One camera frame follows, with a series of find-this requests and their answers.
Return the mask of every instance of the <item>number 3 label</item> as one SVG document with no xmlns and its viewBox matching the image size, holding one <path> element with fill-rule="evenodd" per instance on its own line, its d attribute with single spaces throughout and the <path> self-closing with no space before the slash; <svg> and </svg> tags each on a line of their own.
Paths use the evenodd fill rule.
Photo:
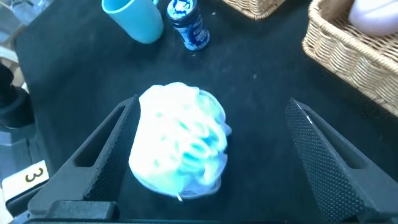
<svg viewBox="0 0 398 224">
<path fill-rule="evenodd" d="M 12 199 L 49 179 L 45 161 L 38 162 L 2 181 L 4 199 Z"/>
<path fill-rule="evenodd" d="M 42 168 L 39 168 L 39 174 L 33 174 L 32 178 L 29 178 L 29 174 L 26 175 L 25 180 L 26 182 L 30 183 L 32 181 L 35 180 L 36 177 L 40 177 L 41 175 L 43 175 L 44 171 Z"/>
</svg>

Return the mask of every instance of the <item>wicker basket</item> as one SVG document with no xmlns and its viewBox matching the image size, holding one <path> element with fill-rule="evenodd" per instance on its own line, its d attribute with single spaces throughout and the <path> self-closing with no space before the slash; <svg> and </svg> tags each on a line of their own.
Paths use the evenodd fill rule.
<svg viewBox="0 0 398 224">
<path fill-rule="evenodd" d="M 398 116 L 398 34 L 369 37 L 348 22 L 349 0 L 314 0 L 305 53 Z"/>
<path fill-rule="evenodd" d="M 264 19 L 273 13 L 285 0 L 223 0 L 251 19 Z"/>
</svg>

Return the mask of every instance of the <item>blue cup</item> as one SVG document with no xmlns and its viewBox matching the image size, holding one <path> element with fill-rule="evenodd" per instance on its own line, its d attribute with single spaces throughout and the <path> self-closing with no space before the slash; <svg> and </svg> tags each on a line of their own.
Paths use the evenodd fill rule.
<svg viewBox="0 0 398 224">
<path fill-rule="evenodd" d="M 102 8 L 138 42 L 153 43 L 163 33 L 162 16 L 151 0 L 102 0 Z"/>
</svg>

